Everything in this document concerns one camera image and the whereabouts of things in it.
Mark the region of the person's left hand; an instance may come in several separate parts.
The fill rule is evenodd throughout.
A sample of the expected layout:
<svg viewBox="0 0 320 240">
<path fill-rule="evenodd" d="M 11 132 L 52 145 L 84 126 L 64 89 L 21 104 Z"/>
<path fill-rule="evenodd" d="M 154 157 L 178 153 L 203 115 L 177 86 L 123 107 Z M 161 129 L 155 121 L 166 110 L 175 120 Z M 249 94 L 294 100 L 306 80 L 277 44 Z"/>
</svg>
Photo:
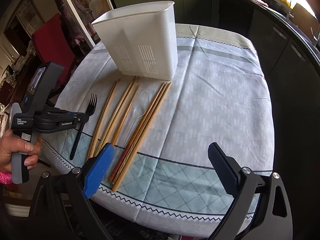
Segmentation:
<svg viewBox="0 0 320 240">
<path fill-rule="evenodd" d="M 11 172 L 11 156 L 15 152 L 27 153 L 28 157 L 24 161 L 24 166 L 29 170 L 36 167 L 41 151 L 41 135 L 35 144 L 24 141 L 13 135 L 11 129 L 7 129 L 1 137 L 0 167 L 1 172 Z"/>
</svg>

